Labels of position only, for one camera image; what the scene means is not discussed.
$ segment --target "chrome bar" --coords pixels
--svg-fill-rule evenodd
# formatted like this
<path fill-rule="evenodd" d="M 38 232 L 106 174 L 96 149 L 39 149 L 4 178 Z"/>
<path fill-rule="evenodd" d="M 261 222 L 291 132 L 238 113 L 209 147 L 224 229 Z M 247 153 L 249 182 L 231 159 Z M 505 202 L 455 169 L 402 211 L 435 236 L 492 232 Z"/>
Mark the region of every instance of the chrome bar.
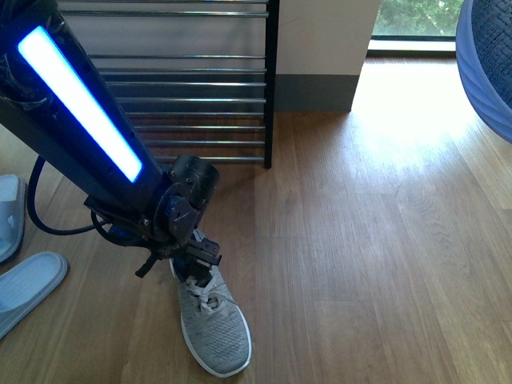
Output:
<path fill-rule="evenodd" d="M 264 126 L 135 126 L 138 132 L 258 132 L 265 131 Z"/>
<path fill-rule="evenodd" d="M 127 112 L 131 118 L 262 118 L 263 112 Z"/>
<path fill-rule="evenodd" d="M 265 74 L 265 68 L 175 68 L 162 70 L 158 68 L 102 68 L 105 74 Z"/>
<path fill-rule="evenodd" d="M 249 147 L 249 148 L 263 148 L 265 146 L 265 142 L 261 141 L 220 141 L 220 140 L 143 140 L 144 144 L 148 148 L 183 148 L 196 146 L 201 148 L 206 147 Z"/>
<path fill-rule="evenodd" d="M 116 98 L 121 104 L 137 103 L 173 103 L 173 102 L 204 102 L 209 104 L 265 104 L 264 98 Z"/>
<path fill-rule="evenodd" d="M 59 0 L 66 3 L 104 3 L 104 4 L 134 4 L 141 0 Z M 208 3 L 226 3 L 226 4 L 268 4 L 269 0 L 150 0 L 146 4 L 208 4 Z"/>
<path fill-rule="evenodd" d="M 260 158 L 260 157 L 208 158 L 208 157 L 201 156 L 201 158 L 203 158 L 209 162 L 212 162 L 213 164 L 236 164 L 236 163 L 246 164 L 246 163 L 263 163 L 265 161 L 265 158 Z M 156 156 L 155 159 L 157 160 L 157 162 L 159 162 L 161 164 L 172 164 L 176 161 L 175 156 Z"/>
<path fill-rule="evenodd" d="M 106 82 L 109 86 L 265 86 L 264 82 Z"/>
<path fill-rule="evenodd" d="M 123 60 L 265 60 L 265 55 L 244 54 L 90 54 L 91 59 Z"/>
<path fill-rule="evenodd" d="M 95 16 L 112 18 L 268 18 L 268 12 L 204 10 L 60 10 L 66 16 Z"/>

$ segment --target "black cable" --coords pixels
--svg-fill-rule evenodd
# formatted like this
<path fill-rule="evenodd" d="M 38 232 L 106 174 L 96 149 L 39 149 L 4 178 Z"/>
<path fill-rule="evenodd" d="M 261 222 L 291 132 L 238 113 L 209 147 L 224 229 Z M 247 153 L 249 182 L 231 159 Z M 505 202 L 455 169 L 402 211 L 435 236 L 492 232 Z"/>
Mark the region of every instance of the black cable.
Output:
<path fill-rule="evenodd" d="M 38 159 L 35 161 L 34 168 L 32 169 L 32 174 L 30 175 L 29 185 L 26 193 L 26 210 L 29 213 L 30 219 L 34 222 L 37 228 L 40 230 L 47 232 L 48 234 L 53 234 L 57 236 L 71 236 L 73 234 L 83 234 L 85 232 L 89 232 L 90 230 L 97 229 L 95 225 L 92 226 L 84 226 L 83 228 L 77 228 L 76 230 L 55 230 L 53 228 L 45 225 L 38 216 L 38 212 L 35 209 L 35 195 L 36 189 L 38 187 L 39 176 L 41 176 L 42 168 L 45 165 L 46 160 L 41 156 L 38 156 Z M 106 222 L 98 222 L 98 225 L 104 226 Z"/>
<path fill-rule="evenodd" d="M 96 213 L 91 211 L 90 212 L 90 219 L 93 222 L 93 226 L 96 229 L 96 231 L 108 242 L 111 242 L 115 244 L 116 246 L 140 246 L 141 245 L 140 240 L 138 239 L 132 239 L 132 240 L 121 240 L 119 237 L 114 236 L 112 234 L 109 234 L 106 230 L 102 228 L 102 222 L 98 221 L 98 217 L 96 216 Z"/>

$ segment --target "gray baseboard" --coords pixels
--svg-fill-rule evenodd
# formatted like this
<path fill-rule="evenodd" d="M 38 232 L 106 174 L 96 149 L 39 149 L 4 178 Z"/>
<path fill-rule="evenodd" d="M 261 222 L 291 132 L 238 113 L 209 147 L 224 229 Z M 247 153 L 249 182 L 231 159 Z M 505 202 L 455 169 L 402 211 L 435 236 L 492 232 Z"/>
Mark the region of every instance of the gray baseboard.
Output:
<path fill-rule="evenodd" d="M 348 112 L 358 75 L 278 74 L 275 110 Z"/>

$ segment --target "window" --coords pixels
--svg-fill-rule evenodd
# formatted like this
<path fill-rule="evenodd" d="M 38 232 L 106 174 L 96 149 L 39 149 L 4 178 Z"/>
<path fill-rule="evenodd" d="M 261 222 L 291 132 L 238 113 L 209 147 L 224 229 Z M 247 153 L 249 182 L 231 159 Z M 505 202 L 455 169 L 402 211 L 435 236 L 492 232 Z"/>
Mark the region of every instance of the window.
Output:
<path fill-rule="evenodd" d="M 382 0 L 373 39 L 454 40 L 463 0 Z"/>

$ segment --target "gray sneaker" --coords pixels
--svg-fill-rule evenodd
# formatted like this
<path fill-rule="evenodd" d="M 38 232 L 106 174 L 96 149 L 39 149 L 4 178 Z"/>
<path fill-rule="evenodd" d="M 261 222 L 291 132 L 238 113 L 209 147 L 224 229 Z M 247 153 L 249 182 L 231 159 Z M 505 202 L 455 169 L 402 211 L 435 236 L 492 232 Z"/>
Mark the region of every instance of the gray sneaker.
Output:
<path fill-rule="evenodd" d="M 170 268 L 174 273 L 173 263 Z M 210 374 L 228 378 L 249 365 L 252 353 L 249 327 L 227 289 L 218 268 L 204 287 L 178 279 L 182 331 L 190 352 Z"/>

